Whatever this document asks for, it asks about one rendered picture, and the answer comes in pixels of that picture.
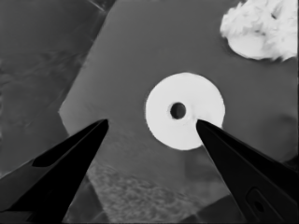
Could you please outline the round white carrier with pins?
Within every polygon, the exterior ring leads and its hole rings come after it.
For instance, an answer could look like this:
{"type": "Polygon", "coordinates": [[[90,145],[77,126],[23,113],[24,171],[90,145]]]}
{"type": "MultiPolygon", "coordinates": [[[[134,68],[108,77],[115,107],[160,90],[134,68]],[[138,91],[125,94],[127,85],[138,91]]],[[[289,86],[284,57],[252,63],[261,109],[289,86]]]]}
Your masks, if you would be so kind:
{"type": "MultiPolygon", "coordinates": [[[[251,19],[252,9],[254,7],[265,7],[265,0],[245,0],[238,4],[242,4],[248,9],[249,19],[251,19]]],[[[298,35],[297,16],[295,18],[278,20],[278,31],[291,29],[296,29],[298,35]]],[[[276,59],[272,57],[272,45],[269,42],[272,36],[273,35],[256,35],[249,30],[244,35],[225,38],[227,39],[231,50],[244,58],[253,60],[270,59],[274,61],[276,59]]]]}

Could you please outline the large thick white disc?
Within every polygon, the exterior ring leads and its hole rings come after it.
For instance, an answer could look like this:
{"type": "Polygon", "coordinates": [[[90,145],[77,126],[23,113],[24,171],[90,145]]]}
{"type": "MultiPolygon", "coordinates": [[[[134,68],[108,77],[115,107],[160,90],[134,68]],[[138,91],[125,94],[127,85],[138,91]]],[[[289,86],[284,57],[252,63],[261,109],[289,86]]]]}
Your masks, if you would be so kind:
{"type": "Polygon", "coordinates": [[[219,89],[207,78],[192,73],[174,74],[161,80],[149,93],[145,118],[152,135],[178,150],[203,145],[196,121],[222,127],[225,105],[219,89]]]}

